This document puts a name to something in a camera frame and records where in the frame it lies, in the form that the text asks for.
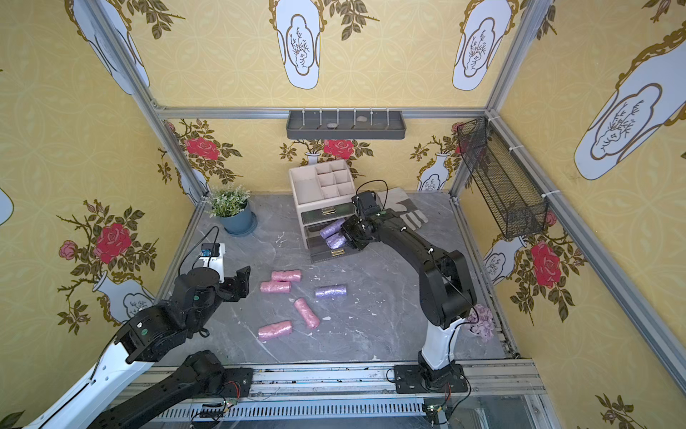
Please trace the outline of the beige drawer organizer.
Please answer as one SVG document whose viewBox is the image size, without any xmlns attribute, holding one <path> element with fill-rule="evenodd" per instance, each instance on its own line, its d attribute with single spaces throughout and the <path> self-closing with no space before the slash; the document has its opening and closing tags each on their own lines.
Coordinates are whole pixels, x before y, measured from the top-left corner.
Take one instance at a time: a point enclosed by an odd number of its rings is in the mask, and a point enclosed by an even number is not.
<svg viewBox="0 0 686 429">
<path fill-rule="evenodd" d="M 355 184 L 348 164 L 334 160 L 289 170 L 297 219 L 305 248 L 314 263 L 352 254 L 348 247 L 332 250 L 321 230 L 355 214 Z"/>
</svg>

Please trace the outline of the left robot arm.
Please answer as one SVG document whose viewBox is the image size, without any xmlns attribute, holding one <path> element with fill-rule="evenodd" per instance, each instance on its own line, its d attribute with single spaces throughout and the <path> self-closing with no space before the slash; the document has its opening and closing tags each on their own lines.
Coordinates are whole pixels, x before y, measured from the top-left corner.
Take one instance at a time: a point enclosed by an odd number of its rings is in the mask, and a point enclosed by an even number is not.
<svg viewBox="0 0 686 429">
<path fill-rule="evenodd" d="M 193 268 L 174 281 L 173 294 L 127 321 L 98 362 L 41 416 L 32 428 L 139 428 L 175 405 L 193 398 L 248 396 L 251 368 L 226 368 L 210 350 L 186 357 L 171 375 L 142 393 L 113 401 L 171 350 L 199 334 L 223 303 L 248 296 L 250 267 L 221 280 L 208 267 Z"/>
</svg>

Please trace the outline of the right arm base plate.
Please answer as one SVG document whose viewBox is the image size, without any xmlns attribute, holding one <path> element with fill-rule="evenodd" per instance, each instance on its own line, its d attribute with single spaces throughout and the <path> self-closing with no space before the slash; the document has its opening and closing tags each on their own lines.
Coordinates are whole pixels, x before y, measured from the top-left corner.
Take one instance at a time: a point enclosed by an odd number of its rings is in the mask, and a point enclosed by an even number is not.
<svg viewBox="0 0 686 429">
<path fill-rule="evenodd" d="M 397 365 L 393 368 L 393 380 L 399 394 L 467 393 L 469 390 L 464 370 L 456 363 L 440 370 L 424 365 Z"/>
</svg>

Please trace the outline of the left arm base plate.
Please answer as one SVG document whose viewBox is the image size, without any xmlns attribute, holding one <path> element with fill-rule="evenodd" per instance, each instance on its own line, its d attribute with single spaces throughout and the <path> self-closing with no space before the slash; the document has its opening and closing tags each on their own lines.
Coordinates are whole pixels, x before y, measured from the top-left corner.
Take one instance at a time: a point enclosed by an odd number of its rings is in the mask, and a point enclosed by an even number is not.
<svg viewBox="0 0 686 429">
<path fill-rule="evenodd" d="M 253 376 L 253 368 L 225 368 L 217 393 L 225 399 L 248 398 Z"/>
</svg>

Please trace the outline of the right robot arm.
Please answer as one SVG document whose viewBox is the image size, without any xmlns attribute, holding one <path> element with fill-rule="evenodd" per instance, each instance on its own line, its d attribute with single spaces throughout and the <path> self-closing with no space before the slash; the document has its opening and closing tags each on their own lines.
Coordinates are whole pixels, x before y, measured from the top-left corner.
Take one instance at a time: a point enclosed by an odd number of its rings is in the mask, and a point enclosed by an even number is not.
<svg viewBox="0 0 686 429">
<path fill-rule="evenodd" d="M 368 218 L 351 216 L 342 225 L 343 236 L 357 250 L 380 242 L 395 250 L 418 275 L 419 301 L 428 321 L 418 363 L 427 382 L 438 382 L 453 372 L 457 334 L 470 325 L 477 303 L 466 258 L 433 245 L 391 212 Z"/>
</svg>

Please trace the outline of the purple trash bag roll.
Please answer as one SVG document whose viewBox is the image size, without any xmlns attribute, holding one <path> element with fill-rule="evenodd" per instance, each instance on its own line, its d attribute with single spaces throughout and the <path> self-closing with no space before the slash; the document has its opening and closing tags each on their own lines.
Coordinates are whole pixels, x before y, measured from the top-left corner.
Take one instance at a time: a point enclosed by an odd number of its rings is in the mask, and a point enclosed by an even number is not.
<svg viewBox="0 0 686 429">
<path fill-rule="evenodd" d="M 314 291 L 314 295 L 318 299 L 336 298 L 346 296 L 348 294 L 348 287 L 345 284 L 335 284 L 330 286 L 318 287 Z"/>
<path fill-rule="evenodd" d="M 325 226 L 323 229 L 320 230 L 320 236 L 323 239 L 327 239 L 330 236 L 338 233 L 341 230 L 341 227 L 343 223 L 346 222 L 345 218 L 338 219 L 334 221 L 333 223 L 330 223 L 329 225 Z"/>
<path fill-rule="evenodd" d="M 325 242 L 330 250 L 339 250 L 347 244 L 348 239 L 341 232 L 336 232 L 327 237 Z"/>
</svg>

